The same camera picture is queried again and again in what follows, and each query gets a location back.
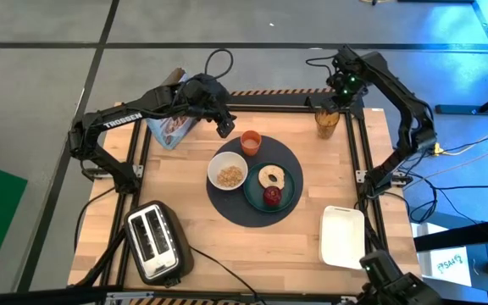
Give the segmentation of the black tripod stand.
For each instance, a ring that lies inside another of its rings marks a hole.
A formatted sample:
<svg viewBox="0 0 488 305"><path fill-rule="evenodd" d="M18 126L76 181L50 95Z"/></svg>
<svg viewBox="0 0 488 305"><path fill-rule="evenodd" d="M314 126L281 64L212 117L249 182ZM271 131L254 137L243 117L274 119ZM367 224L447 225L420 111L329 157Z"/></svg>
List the black tripod stand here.
<svg viewBox="0 0 488 305"><path fill-rule="evenodd" d="M3 293L0 294L0 305L84 305L104 302L109 293L121 292L122 285L94 286L94 283L125 238L125 229L120 229L103 255L78 283L64 289Z"/></svg>

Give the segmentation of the orange plastic cup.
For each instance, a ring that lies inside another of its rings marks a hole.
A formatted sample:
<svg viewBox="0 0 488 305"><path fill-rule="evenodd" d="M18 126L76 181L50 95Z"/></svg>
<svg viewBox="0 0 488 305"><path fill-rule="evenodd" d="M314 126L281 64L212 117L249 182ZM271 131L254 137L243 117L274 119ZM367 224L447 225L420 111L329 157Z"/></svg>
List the orange plastic cup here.
<svg viewBox="0 0 488 305"><path fill-rule="evenodd" d="M241 150L247 156L254 156L262 143L262 136L255 130L247 130L240 137Z"/></svg>

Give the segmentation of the red apple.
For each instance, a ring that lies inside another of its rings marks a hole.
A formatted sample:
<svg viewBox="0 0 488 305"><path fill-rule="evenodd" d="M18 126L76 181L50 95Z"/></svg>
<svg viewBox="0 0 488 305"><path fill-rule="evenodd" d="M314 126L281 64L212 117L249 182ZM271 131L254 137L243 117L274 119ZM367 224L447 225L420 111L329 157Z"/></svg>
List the red apple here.
<svg viewBox="0 0 488 305"><path fill-rule="evenodd" d="M277 186L268 186L263 192L263 202L267 207L273 208L280 205L282 199L281 189Z"/></svg>

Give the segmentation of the black and silver toaster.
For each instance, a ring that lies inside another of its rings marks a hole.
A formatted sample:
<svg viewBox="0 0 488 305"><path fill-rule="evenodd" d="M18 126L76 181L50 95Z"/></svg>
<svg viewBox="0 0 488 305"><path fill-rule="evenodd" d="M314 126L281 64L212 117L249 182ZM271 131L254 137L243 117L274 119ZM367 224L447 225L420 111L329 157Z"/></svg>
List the black and silver toaster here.
<svg viewBox="0 0 488 305"><path fill-rule="evenodd" d="M175 211L151 201L125 216L126 239L143 283L170 288L191 273L191 246Z"/></svg>

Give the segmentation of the amber drinking glass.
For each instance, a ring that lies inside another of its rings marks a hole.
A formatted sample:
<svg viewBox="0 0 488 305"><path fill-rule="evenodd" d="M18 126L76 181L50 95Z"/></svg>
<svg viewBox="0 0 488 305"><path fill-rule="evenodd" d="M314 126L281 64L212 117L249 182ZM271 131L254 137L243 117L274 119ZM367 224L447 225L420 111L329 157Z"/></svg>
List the amber drinking glass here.
<svg viewBox="0 0 488 305"><path fill-rule="evenodd" d="M329 139L332 137L340 120L340 114L338 112L330 114L326 110L320 109L315 113L314 118L318 137L320 139Z"/></svg>

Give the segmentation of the sliced bagel half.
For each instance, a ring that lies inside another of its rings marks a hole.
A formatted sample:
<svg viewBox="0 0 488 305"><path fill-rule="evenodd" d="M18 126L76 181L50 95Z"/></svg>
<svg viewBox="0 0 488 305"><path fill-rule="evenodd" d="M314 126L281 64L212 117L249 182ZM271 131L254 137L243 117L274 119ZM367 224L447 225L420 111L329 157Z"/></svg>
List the sliced bagel half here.
<svg viewBox="0 0 488 305"><path fill-rule="evenodd" d="M263 188L274 186L282 190L285 187L285 171L277 165L266 165L259 170L258 180Z"/></svg>

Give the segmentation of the brown cereal pieces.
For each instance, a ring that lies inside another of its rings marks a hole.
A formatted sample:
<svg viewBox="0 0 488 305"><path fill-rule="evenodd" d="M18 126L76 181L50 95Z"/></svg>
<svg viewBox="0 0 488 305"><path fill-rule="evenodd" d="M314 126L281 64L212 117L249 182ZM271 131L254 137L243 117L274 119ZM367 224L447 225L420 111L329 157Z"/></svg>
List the brown cereal pieces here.
<svg viewBox="0 0 488 305"><path fill-rule="evenodd" d="M217 183L225 188L238 186L244 180L244 174L239 167L229 166L220 170Z"/></svg>

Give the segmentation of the white ceramic bowl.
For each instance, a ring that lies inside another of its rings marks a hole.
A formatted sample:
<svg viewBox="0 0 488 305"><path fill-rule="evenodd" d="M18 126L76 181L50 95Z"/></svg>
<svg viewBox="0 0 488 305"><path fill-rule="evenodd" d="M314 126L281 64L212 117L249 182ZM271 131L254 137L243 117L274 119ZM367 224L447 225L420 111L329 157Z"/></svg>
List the white ceramic bowl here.
<svg viewBox="0 0 488 305"><path fill-rule="evenodd" d="M244 180L236 187L232 188L225 188L220 186L217 183L217 175L222 170L223 168L229 167L229 166L236 166L241 169L241 171L244 174L244 180L247 177L248 174L248 166L247 162L245 159L238 153L236 152L221 152L215 155L212 160L210 161L208 165L208 180L209 182L214 185L216 188L222 190L222 191L233 191L240 187L243 183Z"/></svg>

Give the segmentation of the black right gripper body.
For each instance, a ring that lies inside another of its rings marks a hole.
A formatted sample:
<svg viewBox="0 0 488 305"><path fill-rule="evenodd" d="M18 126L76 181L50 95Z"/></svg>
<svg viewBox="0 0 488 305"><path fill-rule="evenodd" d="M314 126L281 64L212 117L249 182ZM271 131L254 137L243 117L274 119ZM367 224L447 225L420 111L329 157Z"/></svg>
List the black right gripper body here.
<svg viewBox="0 0 488 305"><path fill-rule="evenodd" d="M350 70L336 69L326 84L334 92L331 100L336 108L348 108L369 92L366 82Z"/></svg>

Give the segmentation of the black device with green light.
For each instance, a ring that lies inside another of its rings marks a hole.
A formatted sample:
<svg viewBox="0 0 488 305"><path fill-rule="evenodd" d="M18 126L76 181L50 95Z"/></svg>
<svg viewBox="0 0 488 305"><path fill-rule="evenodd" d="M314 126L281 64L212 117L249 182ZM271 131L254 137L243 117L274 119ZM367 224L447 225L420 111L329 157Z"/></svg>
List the black device with green light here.
<svg viewBox="0 0 488 305"><path fill-rule="evenodd" d="M404 274L388 252L371 252L359 263L369 282L363 285L356 305L443 305L436 291L416 275Z"/></svg>

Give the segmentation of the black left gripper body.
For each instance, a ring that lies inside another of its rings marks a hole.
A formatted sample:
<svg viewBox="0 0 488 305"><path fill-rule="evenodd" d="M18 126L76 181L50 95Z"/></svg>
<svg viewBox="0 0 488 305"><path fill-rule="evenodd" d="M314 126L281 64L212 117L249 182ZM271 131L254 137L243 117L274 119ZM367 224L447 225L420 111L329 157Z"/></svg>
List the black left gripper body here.
<svg viewBox="0 0 488 305"><path fill-rule="evenodd" d="M221 123L230 120L226 106L230 94L214 76L197 74L180 88L180 104L185 105L184 114Z"/></svg>

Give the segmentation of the black stand bar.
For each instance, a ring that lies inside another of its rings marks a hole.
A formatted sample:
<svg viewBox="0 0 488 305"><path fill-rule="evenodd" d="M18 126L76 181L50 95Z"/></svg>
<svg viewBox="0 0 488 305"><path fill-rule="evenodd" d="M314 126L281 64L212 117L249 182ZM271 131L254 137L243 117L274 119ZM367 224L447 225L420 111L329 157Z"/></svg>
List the black stand bar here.
<svg viewBox="0 0 488 305"><path fill-rule="evenodd" d="M417 252L488 243L488 222L441 231L414 239Z"/></svg>

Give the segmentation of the white box with label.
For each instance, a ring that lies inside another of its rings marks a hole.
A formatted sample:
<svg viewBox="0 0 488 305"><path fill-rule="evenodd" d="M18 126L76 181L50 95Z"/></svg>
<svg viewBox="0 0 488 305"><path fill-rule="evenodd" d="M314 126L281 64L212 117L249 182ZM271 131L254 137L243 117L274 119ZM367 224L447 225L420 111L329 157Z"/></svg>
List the white box with label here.
<svg viewBox="0 0 488 305"><path fill-rule="evenodd" d="M468 254L465 247L418 253L421 273L426 278L471 286Z"/></svg>

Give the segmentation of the blue cinnamon cereal box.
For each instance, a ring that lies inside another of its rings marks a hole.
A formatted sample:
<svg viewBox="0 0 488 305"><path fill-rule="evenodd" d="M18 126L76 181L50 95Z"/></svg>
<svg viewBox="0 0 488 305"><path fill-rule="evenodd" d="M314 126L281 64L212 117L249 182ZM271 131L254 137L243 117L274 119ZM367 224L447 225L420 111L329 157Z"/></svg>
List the blue cinnamon cereal box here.
<svg viewBox="0 0 488 305"><path fill-rule="evenodd" d="M189 76L184 69L176 68L161 85L174 85L188 79ZM173 150L196 125L197 120L191 117L180 116L175 119L146 119L146 122L156 141L163 148Z"/></svg>

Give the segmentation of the dark green plate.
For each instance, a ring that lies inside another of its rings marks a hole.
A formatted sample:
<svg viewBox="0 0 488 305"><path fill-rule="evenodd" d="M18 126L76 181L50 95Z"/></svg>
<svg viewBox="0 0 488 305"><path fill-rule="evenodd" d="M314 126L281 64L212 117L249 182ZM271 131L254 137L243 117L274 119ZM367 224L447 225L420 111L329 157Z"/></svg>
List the dark green plate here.
<svg viewBox="0 0 488 305"><path fill-rule="evenodd" d="M275 165L274 163L261 163L252 166L248 170L248 175L243 183L243 191L248 202L257 210L265 213L277 213L288 208L293 200L296 198L297 184L291 173L281 165L285 174L285 186L281 190L281 199L277 205L270 206L263 200L264 188L259 182L259 171L267 166Z"/></svg>

